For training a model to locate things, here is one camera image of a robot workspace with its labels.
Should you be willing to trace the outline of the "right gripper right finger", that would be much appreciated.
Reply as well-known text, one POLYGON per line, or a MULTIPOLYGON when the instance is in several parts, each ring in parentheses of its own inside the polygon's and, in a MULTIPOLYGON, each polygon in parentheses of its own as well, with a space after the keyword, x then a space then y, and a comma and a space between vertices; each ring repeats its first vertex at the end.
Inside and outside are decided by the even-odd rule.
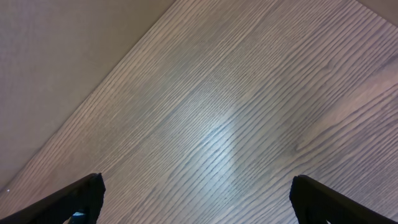
POLYGON ((289 199, 299 224, 397 224, 306 175, 293 178, 289 199))

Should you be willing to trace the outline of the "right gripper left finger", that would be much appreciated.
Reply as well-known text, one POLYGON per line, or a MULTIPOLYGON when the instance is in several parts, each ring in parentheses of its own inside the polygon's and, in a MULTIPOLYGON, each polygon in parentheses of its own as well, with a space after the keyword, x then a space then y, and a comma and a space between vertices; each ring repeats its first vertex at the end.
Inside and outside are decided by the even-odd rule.
POLYGON ((1 219, 1 223, 96 223, 106 191, 100 173, 56 191, 36 203, 1 219))

